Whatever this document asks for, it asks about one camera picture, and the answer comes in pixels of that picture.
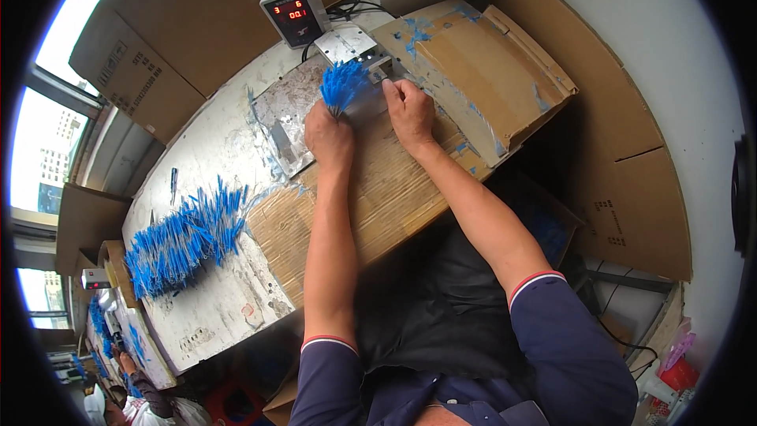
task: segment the window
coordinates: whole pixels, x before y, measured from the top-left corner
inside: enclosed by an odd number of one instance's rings
[[[32,326],[68,329],[68,310],[61,276],[54,271],[17,269]]]
[[[82,134],[88,124],[94,125],[91,119],[98,117],[101,108],[97,99],[99,92],[68,64],[73,46],[98,2],[64,0],[39,53],[31,56],[33,66],[26,82],[33,89],[23,91],[11,157],[10,203],[15,208],[58,213],[59,204],[51,204],[51,201],[60,201],[62,188],[49,183],[53,179],[66,181],[73,165],[65,167],[60,176],[52,178],[46,172],[47,178],[40,178],[40,163],[49,156],[60,159],[64,155],[67,161],[75,159]],[[51,92],[51,89],[58,89],[59,94]],[[59,101],[63,102],[57,97],[60,92],[75,95],[74,103],[67,100],[68,106],[60,104]],[[74,121],[79,125],[71,130]],[[70,126],[63,126],[64,122],[69,122]]]

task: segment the table surface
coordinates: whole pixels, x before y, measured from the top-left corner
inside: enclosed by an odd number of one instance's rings
[[[367,12],[353,22],[368,30],[392,21],[389,14]],[[226,82],[195,114],[147,176],[123,224],[130,246],[134,234],[176,209],[182,196],[198,187],[216,187],[216,177],[265,196],[279,181],[272,154],[259,125],[251,124],[251,103],[293,70],[302,50],[279,42]],[[175,204],[171,168],[178,169]],[[156,347],[173,374],[236,345],[295,310],[251,234],[239,237],[239,255],[222,266],[199,270],[194,286],[143,303]]]

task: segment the shirt sleeve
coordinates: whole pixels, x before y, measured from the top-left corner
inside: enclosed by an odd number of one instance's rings
[[[150,411],[160,418],[173,418],[173,407],[169,399],[162,393],[158,392],[144,372],[134,372],[129,376],[132,385],[139,390],[139,393],[150,403]]]
[[[550,424],[633,421],[638,397],[628,366],[562,274],[524,280],[510,297],[510,317]]]
[[[363,366],[355,348],[334,336],[305,341],[290,426],[352,426],[363,409]]]

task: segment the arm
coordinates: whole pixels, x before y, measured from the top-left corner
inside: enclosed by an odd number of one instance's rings
[[[513,330],[535,369],[533,388],[550,423],[629,424],[636,385],[610,338],[562,275],[537,275],[550,265],[533,236],[434,141],[431,99],[406,80],[383,86],[397,137],[507,293]]]
[[[518,216],[436,143],[431,135],[431,98],[408,80],[385,79],[383,86],[397,138],[439,188],[460,228],[497,275],[508,300],[523,280],[551,270]]]
[[[156,416],[161,418],[173,418],[173,407],[171,402],[155,389],[155,386],[147,378],[144,372],[137,370],[137,366],[131,357],[125,352],[115,352],[118,365],[121,367],[123,373],[129,376],[129,380],[132,385],[139,390],[139,393],[145,397],[148,403],[150,403],[150,410],[155,413]]]
[[[319,100],[305,117],[305,144],[319,165],[318,195],[305,262],[305,342],[291,426],[351,426],[360,417],[363,366],[355,349],[357,277],[347,210],[354,142]]]
[[[355,346],[355,243],[347,209],[352,130],[319,100],[305,117],[305,144],[319,165],[318,194],[305,262],[305,339],[335,336]]]

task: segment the building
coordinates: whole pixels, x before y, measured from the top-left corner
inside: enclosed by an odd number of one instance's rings
[[[39,183],[39,195],[37,196],[37,211],[45,214],[57,214],[61,212],[61,198],[63,188],[60,186]]]
[[[62,110],[61,118],[58,120],[58,128],[55,131],[56,137],[63,138],[71,146],[71,136],[73,130],[82,126],[84,116],[73,110]]]
[[[63,187],[65,177],[69,173],[69,156],[67,152],[57,149],[40,148],[42,154],[42,176],[40,183],[56,187]]]
[[[61,276],[55,271],[45,272],[45,296],[51,311],[67,311]],[[68,317],[50,318],[50,321],[53,329],[68,329]]]

